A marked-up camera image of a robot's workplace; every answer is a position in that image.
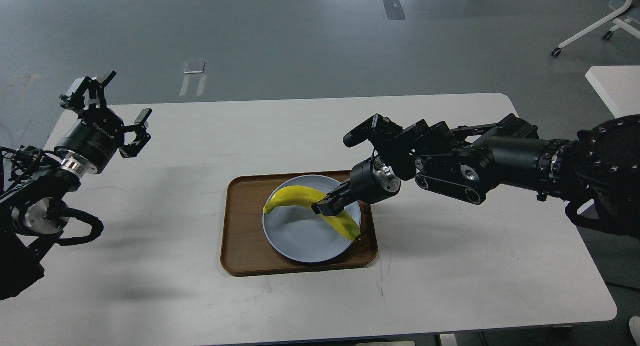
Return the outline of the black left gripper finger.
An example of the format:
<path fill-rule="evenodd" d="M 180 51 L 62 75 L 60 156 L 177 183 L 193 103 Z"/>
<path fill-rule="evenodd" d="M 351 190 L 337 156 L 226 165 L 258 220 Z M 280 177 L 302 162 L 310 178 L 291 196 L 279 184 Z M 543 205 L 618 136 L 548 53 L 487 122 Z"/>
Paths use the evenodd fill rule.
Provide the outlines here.
<path fill-rule="evenodd" d="M 59 96 L 60 107 L 75 114 L 84 114 L 86 107 L 89 110 L 107 109 L 108 104 L 105 97 L 105 88 L 116 77 L 114 70 L 103 77 L 81 77 L 77 78 L 66 94 Z"/>
<path fill-rule="evenodd" d="M 133 141 L 129 144 L 124 144 L 119 148 L 119 154 L 123 159 L 134 159 L 137 157 L 151 140 L 151 135 L 148 132 L 149 124 L 147 121 L 152 113 L 153 110 L 149 107 L 142 109 L 132 125 L 124 126 L 122 128 L 123 134 L 135 133 Z"/>

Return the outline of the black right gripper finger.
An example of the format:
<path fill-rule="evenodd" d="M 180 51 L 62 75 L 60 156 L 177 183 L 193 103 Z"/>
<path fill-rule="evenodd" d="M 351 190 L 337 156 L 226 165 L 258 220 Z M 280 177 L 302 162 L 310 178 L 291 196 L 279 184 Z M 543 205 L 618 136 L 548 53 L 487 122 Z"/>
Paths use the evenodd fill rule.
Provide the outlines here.
<path fill-rule="evenodd" d="M 345 211 L 347 206 L 357 202 L 358 199 L 350 192 L 332 191 L 317 202 L 317 214 L 325 217 L 336 217 Z"/>
<path fill-rule="evenodd" d="M 338 187 L 330 191 L 322 200 L 311 205 L 312 210 L 344 210 L 354 203 L 351 194 L 351 182 L 346 180 Z"/>

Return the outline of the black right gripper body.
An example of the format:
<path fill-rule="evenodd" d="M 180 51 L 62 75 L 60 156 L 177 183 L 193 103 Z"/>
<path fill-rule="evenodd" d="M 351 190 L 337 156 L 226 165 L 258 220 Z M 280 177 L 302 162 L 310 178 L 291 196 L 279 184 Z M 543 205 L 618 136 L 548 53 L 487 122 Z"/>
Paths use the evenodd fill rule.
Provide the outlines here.
<path fill-rule="evenodd" d="M 369 158 L 350 171 L 350 195 L 373 205 L 398 195 L 402 180 L 380 158 Z"/>

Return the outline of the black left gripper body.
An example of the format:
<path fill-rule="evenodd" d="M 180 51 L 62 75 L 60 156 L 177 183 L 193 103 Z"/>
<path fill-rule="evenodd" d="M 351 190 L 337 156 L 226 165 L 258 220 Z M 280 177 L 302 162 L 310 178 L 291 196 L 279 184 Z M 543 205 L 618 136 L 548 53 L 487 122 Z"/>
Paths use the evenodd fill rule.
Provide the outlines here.
<path fill-rule="evenodd" d="M 101 174 L 124 145 L 124 121 L 112 109 L 86 109 L 67 135 L 55 146 L 55 154 L 64 159 L 75 153 L 90 163 L 90 174 Z"/>

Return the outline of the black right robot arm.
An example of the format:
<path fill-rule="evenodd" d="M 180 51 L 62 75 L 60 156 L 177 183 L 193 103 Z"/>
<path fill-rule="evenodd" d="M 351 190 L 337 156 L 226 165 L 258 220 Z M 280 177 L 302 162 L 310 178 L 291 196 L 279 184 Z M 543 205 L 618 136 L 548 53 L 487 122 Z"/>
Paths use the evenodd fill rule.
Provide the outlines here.
<path fill-rule="evenodd" d="M 537 126 L 513 114 L 498 123 L 457 128 L 424 120 L 404 128 L 375 114 L 343 137 L 348 148 L 369 141 L 372 156 L 311 209 L 337 216 L 356 201 L 388 200 L 409 180 L 473 205 L 509 185 L 534 191 L 538 201 L 566 201 L 566 216 L 576 226 L 637 239 L 639 132 L 638 115 L 582 130 L 578 139 L 541 139 Z"/>

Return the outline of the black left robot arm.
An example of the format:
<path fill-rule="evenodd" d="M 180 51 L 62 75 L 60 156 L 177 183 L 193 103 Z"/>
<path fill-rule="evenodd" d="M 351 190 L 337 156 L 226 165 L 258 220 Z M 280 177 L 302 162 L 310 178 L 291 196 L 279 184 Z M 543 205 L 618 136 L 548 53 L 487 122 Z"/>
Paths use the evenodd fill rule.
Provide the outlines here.
<path fill-rule="evenodd" d="M 100 237 L 103 222 L 69 207 L 64 196 L 77 191 L 86 174 L 101 174 L 116 152 L 137 157 L 151 140 L 143 109 L 132 125 L 109 109 L 105 89 L 116 72 L 76 79 L 61 95 L 61 107 L 77 122 L 54 150 L 1 148 L 11 163 L 9 186 L 1 189 L 0 297 L 16 298 L 45 275 L 41 262 L 55 245 L 87 244 Z"/>

